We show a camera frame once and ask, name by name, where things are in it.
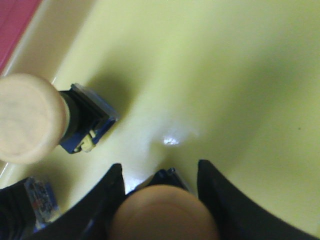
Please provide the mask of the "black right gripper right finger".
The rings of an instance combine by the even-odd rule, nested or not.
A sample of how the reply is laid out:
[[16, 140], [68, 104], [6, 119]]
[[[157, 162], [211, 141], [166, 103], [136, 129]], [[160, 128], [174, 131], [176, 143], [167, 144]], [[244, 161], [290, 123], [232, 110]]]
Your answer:
[[315, 239], [256, 204], [205, 159], [198, 161], [197, 193], [222, 240]]

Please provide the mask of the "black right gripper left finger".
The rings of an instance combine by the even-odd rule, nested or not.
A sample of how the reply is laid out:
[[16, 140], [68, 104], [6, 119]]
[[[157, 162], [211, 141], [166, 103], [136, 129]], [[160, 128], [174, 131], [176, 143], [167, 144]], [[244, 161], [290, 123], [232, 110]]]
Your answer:
[[112, 218], [125, 200], [123, 168], [113, 164], [76, 205], [28, 240], [105, 240]]

